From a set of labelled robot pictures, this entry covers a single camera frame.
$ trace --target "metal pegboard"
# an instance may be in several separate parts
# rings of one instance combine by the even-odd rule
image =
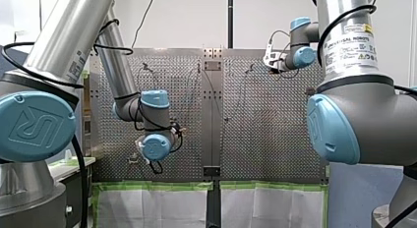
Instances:
[[[326,164],[310,145],[306,123],[306,88],[317,86],[323,72],[314,65],[294,79],[270,75],[264,52],[223,51],[221,179],[325,183]]]
[[[129,63],[137,87],[141,90],[164,88],[169,93],[170,116],[182,127],[182,148],[163,160],[164,172],[154,175],[142,159],[128,164],[127,158],[138,152],[134,141],[143,133],[133,123],[112,116],[110,86],[97,57],[91,58],[91,123],[93,153],[99,160],[93,170],[95,181],[154,180],[202,181],[202,50],[136,49]]]

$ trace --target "ur logo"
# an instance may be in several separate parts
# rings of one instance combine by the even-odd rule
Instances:
[[[49,148],[57,137],[63,120],[62,116],[28,107],[20,114],[9,140]]]

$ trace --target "label sticker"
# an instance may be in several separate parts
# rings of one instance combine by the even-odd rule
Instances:
[[[324,45],[326,74],[362,65],[378,69],[374,43],[374,37],[368,32],[351,32],[329,40]]]
[[[346,25],[344,26],[344,32],[350,33],[350,32],[368,32],[372,33],[372,27],[367,24],[363,25]]]
[[[67,80],[69,82],[76,83],[78,81],[80,74],[83,71],[84,65],[86,64],[87,58],[87,55],[80,50],[76,53],[74,56],[74,61],[67,73]]]

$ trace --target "bolt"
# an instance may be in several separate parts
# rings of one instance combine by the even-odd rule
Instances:
[[[15,99],[16,99],[18,102],[23,102],[23,101],[24,101],[24,98],[23,98],[21,95],[16,95],[16,96],[15,96]]]
[[[73,208],[71,206],[67,206],[67,208],[65,209],[65,215],[70,216],[72,214],[73,214]]]

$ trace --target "green tape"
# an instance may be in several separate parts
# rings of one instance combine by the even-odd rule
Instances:
[[[222,190],[253,190],[253,189],[277,189],[303,192],[322,192],[326,190],[321,185],[292,184],[279,182],[220,182]]]
[[[185,191],[211,191],[212,183],[161,183],[161,182],[144,182],[144,181],[130,181],[119,183],[94,183],[95,188],[101,191],[171,191],[171,192],[185,192]]]
[[[92,218],[94,220],[93,222],[93,228],[97,228],[98,224],[98,199],[100,196],[100,188],[99,187],[92,187]]]
[[[324,208],[323,208],[323,227],[328,228],[328,186],[322,185],[324,188]]]

